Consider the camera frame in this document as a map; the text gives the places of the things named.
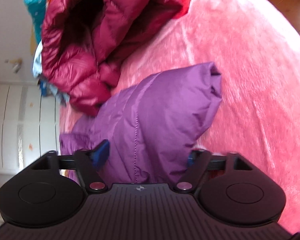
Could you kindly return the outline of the purple down jacket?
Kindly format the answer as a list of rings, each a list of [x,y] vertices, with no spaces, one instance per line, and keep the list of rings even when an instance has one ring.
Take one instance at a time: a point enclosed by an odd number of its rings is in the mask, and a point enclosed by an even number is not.
[[[199,137],[211,126],[222,100],[222,77],[212,62],[153,74],[82,116],[59,137],[61,153],[110,143],[99,170],[106,184],[179,180]]]

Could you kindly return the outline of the dark red down jacket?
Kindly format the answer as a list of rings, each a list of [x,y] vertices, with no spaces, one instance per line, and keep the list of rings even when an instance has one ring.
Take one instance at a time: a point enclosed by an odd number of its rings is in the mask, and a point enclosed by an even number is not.
[[[74,109],[95,116],[121,66],[182,9],[181,0],[52,0],[42,25],[42,72]]]

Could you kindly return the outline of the pink bed blanket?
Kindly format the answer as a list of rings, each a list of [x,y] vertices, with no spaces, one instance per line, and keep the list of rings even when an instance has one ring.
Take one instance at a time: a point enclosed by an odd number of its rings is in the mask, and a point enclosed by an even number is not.
[[[122,65],[113,96],[170,69],[212,62],[222,101],[194,148],[243,155],[284,190],[281,225],[300,231],[300,36],[267,0],[184,0],[171,20]],[[61,109],[60,135],[83,115]]]

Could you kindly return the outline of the white sliding wardrobe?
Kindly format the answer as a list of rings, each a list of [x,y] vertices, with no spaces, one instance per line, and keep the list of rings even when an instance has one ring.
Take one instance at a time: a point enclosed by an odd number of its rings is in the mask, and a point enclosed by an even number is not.
[[[0,173],[16,174],[59,150],[59,104],[35,86],[0,84]]]

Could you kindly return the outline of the wall lamp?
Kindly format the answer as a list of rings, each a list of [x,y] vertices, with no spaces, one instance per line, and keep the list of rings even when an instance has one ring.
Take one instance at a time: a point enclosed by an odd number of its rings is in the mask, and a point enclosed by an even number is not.
[[[12,60],[6,59],[4,62],[9,63],[12,66],[12,71],[15,74],[17,74],[22,67],[23,59],[22,58],[17,58],[17,59],[12,59]]]

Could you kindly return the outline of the blue box on nightstand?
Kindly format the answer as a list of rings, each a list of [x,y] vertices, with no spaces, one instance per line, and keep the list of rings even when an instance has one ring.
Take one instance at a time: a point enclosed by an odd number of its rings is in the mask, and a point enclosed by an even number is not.
[[[38,80],[38,86],[40,88],[40,93],[42,97],[47,97],[52,95],[50,84],[43,79]]]

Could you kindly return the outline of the light blue down jacket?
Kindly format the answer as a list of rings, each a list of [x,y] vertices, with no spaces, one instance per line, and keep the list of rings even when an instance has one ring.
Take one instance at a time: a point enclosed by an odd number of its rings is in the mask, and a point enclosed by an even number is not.
[[[32,74],[34,78],[37,78],[42,74],[42,41],[39,42],[37,49],[34,54],[33,66],[32,66]]]

